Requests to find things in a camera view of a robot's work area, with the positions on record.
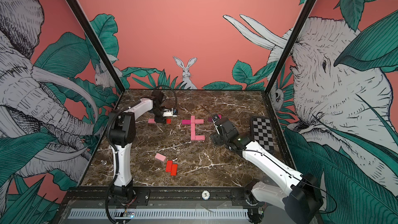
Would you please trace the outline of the pink block top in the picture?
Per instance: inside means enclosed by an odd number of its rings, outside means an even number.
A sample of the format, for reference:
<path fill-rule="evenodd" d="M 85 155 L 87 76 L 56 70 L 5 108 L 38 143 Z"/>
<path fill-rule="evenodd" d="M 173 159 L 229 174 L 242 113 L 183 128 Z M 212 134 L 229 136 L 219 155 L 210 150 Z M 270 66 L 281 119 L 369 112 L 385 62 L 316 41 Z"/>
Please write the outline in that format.
<path fill-rule="evenodd" d="M 204 119 L 196 119 L 195 120 L 195 124 L 203 124 L 204 123 Z"/>

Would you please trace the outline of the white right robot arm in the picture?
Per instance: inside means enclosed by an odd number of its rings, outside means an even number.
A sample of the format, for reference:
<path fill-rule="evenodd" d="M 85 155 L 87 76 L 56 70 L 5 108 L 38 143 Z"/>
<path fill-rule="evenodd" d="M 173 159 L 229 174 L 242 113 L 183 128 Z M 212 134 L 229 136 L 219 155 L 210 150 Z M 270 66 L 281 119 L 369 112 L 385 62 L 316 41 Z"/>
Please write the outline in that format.
<path fill-rule="evenodd" d="M 323 205 L 317 178 L 312 174 L 304 175 L 276 159 L 251 136 L 239 133 L 228 118 L 215 115 L 212 122 L 216 132 L 210 137 L 216 146 L 223 145 L 251 162 L 278 185 L 271 187 L 255 182 L 247 189 L 246 201 L 251 205 L 270 203 L 284 209 L 296 224 L 309 224 Z"/>

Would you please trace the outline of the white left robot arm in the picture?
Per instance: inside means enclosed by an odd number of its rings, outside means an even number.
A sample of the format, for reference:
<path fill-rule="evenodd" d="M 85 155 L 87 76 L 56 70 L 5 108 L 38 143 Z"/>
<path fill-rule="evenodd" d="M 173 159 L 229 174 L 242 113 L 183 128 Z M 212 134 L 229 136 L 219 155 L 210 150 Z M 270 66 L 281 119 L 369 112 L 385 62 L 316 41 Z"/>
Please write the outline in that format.
<path fill-rule="evenodd" d="M 136 137 L 136 120 L 146 112 L 165 120 L 161 109 L 163 98 L 162 91 L 153 90 L 150 96 L 110 113 L 106 136 L 113 152 L 114 178 L 109 186 L 108 195 L 120 200 L 122 204 L 129 204 L 136 197 L 130 166 L 132 143 Z"/>

